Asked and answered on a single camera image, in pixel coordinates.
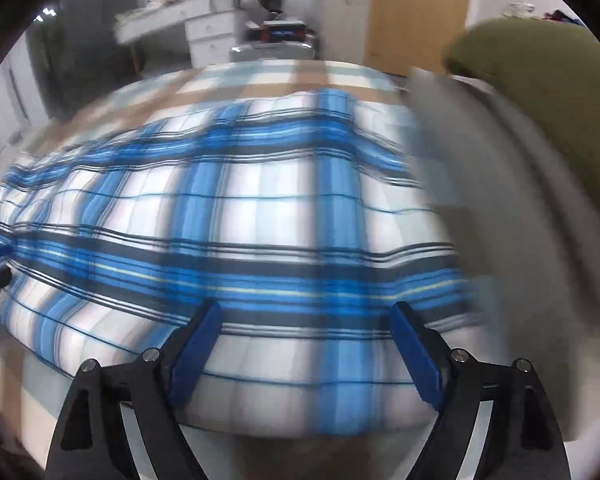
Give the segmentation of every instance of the metal screw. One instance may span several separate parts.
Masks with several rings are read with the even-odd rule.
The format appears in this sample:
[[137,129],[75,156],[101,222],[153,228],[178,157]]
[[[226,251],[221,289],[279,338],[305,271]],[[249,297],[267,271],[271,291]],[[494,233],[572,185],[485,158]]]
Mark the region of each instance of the metal screw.
[[469,360],[469,353],[461,348],[455,348],[451,351],[451,358],[458,363],[465,363]]
[[147,348],[144,352],[142,352],[142,359],[144,359],[144,361],[147,363],[155,361],[159,356],[160,351],[157,348]]
[[93,370],[96,367],[96,364],[98,364],[96,359],[87,359],[80,365],[80,370],[82,370],[83,372],[91,372],[91,370]]
[[531,371],[531,363],[529,361],[527,361],[526,359],[518,359],[516,361],[516,368],[518,370],[522,370],[523,372],[530,372]]

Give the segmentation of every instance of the pillow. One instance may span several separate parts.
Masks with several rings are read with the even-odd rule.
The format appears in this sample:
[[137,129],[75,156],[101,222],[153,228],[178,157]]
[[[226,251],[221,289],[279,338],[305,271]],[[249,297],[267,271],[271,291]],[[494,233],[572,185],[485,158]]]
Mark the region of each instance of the pillow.
[[515,102],[600,209],[600,44],[586,27],[489,20],[457,38],[443,62],[451,73],[482,79]]

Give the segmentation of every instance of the wooden door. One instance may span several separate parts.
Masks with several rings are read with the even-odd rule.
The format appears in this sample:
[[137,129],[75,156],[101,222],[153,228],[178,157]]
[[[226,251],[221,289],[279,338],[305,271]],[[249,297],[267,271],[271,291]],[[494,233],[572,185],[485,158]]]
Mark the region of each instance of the wooden door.
[[464,30],[469,0],[371,0],[366,64],[407,75],[442,72],[442,49]]

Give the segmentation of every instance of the plaid cloth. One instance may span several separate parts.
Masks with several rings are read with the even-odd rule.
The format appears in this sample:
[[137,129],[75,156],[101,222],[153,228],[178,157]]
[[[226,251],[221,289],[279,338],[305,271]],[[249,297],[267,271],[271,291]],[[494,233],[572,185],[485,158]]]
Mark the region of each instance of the plaid cloth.
[[222,335],[183,422],[297,436],[430,415],[388,308],[408,300],[453,346],[471,348],[477,328],[454,247],[405,163],[404,124],[337,88],[189,107],[9,169],[5,327],[74,374],[89,357],[161,346],[212,297]]

